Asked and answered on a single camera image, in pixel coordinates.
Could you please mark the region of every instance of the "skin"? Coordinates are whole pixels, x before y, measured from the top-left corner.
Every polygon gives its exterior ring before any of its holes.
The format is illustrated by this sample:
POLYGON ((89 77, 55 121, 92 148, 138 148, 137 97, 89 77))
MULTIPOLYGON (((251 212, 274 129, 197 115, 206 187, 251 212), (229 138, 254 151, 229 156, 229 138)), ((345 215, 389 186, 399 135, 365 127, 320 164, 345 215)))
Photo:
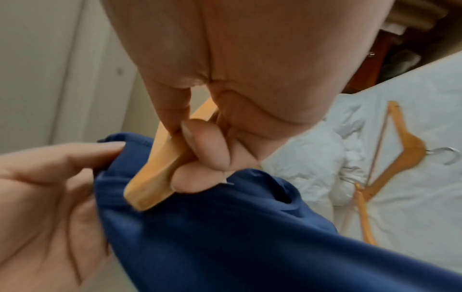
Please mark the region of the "skin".
POLYGON ((366 56, 392 0, 103 0, 154 108, 198 161, 171 186, 210 188, 320 121, 366 56), (206 84, 217 122, 188 120, 206 84))
POLYGON ((111 163, 123 145, 0 156, 0 291, 75 291, 108 257, 90 168, 111 163))

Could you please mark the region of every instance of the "hanger hook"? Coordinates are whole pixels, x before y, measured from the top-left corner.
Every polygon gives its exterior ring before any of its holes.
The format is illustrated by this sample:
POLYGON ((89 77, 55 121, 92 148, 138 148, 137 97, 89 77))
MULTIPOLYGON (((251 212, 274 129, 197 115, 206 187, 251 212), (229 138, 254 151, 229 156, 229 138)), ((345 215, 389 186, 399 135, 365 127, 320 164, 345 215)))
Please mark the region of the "hanger hook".
POLYGON ((440 148, 435 148, 435 149, 432 149, 432 150, 427 150, 427 155, 440 154, 440 153, 443 153, 445 151, 452 152, 454 154, 454 158, 452 158, 451 160, 445 162, 444 165, 454 164, 461 157, 461 152, 459 150, 455 149, 455 148, 452 148, 452 147, 440 147, 440 148))

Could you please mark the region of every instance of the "hanger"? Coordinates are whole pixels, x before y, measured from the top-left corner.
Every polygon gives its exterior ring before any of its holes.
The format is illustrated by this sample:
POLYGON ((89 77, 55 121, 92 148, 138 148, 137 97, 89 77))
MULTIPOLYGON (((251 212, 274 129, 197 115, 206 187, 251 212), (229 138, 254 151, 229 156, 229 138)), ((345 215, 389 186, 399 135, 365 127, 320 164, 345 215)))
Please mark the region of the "hanger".
POLYGON ((374 236, 371 232, 371 226, 369 224, 369 217, 366 211, 367 202, 370 201, 396 174, 417 166, 427 155, 439 154, 444 151, 451 151, 455 154, 455 157, 452 160, 446 162, 445 165, 453 164, 457 160, 459 160, 460 152, 457 149, 451 147, 442 147, 433 150, 427 150, 425 147, 425 143, 407 130, 406 124, 404 123, 403 112, 401 111, 399 104, 395 101, 388 102, 384 125, 381 130, 379 143, 375 151, 371 171, 367 179, 366 185, 362 186, 359 182, 355 182, 354 200, 358 208, 359 219, 361 221, 361 231, 364 242, 372 245, 377 245, 374 236), (399 140, 401 141, 401 144, 403 146, 403 152, 372 184, 370 184, 371 174, 373 173, 373 169, 377 161, 377 156, 382 146, 383 136, 389 116, 391 116, 395 124, 399 140))
MULTIPOLYGON (((216 110, 217 106, 209 98, 191 115, 191 119, 213 119, 216 110)), ((170 137, 160 123, 148 161, 125 187, 124 198, 139 211, 157 205, 173 194, 170 181, 175 170, 195 159, 183 135, 178 133, 170 137)))

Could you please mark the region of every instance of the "navy blue clothing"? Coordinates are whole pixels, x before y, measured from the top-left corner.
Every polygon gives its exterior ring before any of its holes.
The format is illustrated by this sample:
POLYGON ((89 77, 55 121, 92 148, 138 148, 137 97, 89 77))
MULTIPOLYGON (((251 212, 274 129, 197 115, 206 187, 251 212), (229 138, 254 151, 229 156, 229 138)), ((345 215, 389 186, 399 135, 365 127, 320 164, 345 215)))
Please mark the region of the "navy blue clothing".
POLYGON ((257 170, 146 212, 123 198, 152 139, 120 133, 118 158, 96 171, 106 236, 140 292, 462 291, 459 275, 340 236, 294 186, 257 170))

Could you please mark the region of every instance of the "mattress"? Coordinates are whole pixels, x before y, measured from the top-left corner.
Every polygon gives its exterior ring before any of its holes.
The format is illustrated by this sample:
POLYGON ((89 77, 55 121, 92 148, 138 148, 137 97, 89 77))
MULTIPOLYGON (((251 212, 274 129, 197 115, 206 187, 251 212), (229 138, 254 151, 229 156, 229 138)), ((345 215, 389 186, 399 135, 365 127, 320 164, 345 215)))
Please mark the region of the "mattress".
MULTIPOLYGON (((427 149, 462 150, 462 53, 357 93, 354 99, 366 109, 360 139, 367 173, 388 101, 400 104, 408 131, 427 149)), ((389 125, 390 120, 372 180, 402 151, 389 125)), ((396 175, 369 201, 367 212, 379 246, 462 273, 462 160, 444 165, 451 158, 449 152, 427 156, 417 167, 396 175)), ((342 234, 362 239, 354 208, 336 208, 335 217, 342 234)))

